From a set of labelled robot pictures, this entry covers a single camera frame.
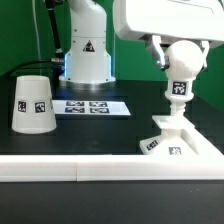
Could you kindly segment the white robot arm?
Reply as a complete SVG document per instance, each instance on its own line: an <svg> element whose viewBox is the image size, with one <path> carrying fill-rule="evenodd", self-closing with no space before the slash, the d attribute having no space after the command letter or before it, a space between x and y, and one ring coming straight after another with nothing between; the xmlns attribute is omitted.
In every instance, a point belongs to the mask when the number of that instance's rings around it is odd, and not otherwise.
<svg viewBox="0 0 224 224"><path fill-rule="evenodd" d="M94 0L68 0L71 47L60 84L98 90L111 86L111 56L106 50L107 15ZM113 26L123 40L142 41L161 70L170 66L163 52L190 40L207 54L224 43L224 3L219 0L113 0Z"/></svg>

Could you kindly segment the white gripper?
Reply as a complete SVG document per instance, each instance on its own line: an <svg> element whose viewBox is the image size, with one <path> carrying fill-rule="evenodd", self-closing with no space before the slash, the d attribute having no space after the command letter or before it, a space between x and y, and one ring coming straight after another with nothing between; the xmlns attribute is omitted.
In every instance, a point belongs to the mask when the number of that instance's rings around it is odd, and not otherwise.
<svg viewBox="0 0 224 224"><path fill-rule="evenodd" d="M201 41L201 71L207 69L210 45L214 48L224 43L224 8L219 0L114 0L113 24L123 40L150 36L146 50L162 71L170 63L161 37L167 43L175 39Z"/></svg>

